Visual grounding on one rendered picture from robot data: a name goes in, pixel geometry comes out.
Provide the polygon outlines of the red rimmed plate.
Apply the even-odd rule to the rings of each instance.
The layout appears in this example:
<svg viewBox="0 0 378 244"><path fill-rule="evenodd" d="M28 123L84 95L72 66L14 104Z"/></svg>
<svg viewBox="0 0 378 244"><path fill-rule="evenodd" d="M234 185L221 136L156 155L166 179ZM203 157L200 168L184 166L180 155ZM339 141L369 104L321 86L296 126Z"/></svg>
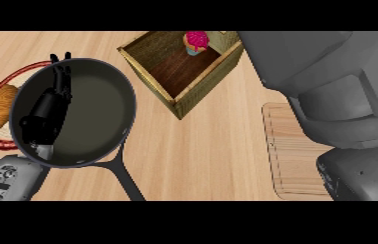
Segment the red rimmed plate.
<svg viewBox="0 0 378 244"><path fill-rule="evenodd" d="M39 61L22 67L16 70L2 80L0 80L0 88L4 84L13 85L17 90L23 85L25 81L33 75L33 73L50 65L48 61ZM0 151L16 150L16 145L11 140L8 121L0 128Z"/></svg>

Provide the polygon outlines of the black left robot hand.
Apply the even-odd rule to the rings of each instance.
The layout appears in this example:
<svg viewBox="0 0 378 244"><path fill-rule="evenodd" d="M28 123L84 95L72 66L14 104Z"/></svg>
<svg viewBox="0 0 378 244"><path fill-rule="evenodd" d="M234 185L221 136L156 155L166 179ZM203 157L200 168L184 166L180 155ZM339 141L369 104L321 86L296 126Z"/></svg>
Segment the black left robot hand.
<svg viewBox="0 0 378 244"><path fill-rule="evenodd" d="M70 67L59 66L57 56L50 55L53 65L53 86L41 93L30 112L19 120L22 140L32 148L50 146L63 126L70 103Z"/></svg>

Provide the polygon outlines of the square wicker basket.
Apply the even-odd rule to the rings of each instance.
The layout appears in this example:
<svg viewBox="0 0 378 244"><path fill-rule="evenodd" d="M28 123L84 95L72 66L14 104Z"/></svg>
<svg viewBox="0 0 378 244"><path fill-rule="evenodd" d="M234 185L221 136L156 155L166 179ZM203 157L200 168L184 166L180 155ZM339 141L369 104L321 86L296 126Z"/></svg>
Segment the square wicker basket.
<svg viewBox="0 0 378 244"><path fill-rule="evenodd" d="M184 31L147 31L118 52L141 82L181 119L239 62L243 45L234 31L208 31L208 48L187 54Z"/></svg>

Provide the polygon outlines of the brown bread roll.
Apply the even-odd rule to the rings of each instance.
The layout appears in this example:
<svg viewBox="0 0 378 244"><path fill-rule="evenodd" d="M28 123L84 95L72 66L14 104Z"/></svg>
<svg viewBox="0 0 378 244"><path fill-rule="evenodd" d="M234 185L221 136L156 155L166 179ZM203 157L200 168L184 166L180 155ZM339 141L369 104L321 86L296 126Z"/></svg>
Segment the brown bread roll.
<svg viewBox="0 0 378 244"><path fill-rule="evenodd" d="M0 128L8 121L11 102L17 93L13 85L4 84L0 88Z"/></svg>

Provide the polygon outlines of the dark grey frying pan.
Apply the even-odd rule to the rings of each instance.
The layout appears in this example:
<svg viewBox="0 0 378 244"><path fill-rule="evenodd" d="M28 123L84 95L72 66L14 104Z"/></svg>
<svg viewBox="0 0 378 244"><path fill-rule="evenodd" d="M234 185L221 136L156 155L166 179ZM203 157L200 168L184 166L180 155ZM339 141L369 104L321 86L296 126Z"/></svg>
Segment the dark grey frying pan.
<svg viewBox="0 0 378 244"><path fill-rule="evenodd" d="M57 138L32 148L22 140L19 120L30 112L44 90L53 86L53 65L29 77L17 91L8 118L13 142L30 161L53 168L97 166L115 174L128 198L144 199L122 162L123 142L135 117L135 95L121 71L90 58L59 59L70 67L70 103Z"/></svg>

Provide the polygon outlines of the pink frosted cupcake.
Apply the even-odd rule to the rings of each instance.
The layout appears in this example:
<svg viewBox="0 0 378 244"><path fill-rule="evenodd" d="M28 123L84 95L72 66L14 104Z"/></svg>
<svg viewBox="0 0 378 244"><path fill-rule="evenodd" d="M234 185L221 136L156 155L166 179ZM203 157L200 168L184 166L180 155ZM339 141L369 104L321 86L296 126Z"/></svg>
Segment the pink frosted cupcake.
<svg viewBox="0 0 378 244"><path fill-rule="evenodd" d="M209 38L203 31L187 31L183 36L183 44L186 52L190 56L196 56L208 48Z"/></svg>

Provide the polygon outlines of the pale wooden cutting board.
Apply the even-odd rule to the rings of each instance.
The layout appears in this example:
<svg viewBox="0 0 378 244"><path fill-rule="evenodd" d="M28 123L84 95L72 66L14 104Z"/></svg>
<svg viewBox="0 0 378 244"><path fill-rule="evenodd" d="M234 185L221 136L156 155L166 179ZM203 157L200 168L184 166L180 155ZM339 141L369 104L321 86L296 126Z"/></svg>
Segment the pale wooden cutting board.
<svg viewBox="0 0 378 244"><path fill-rule="evenodd" d="M279 198L330 201L315 159L332 147L307 138L286 103L265 103L261 115L273 189Z"/></svg>

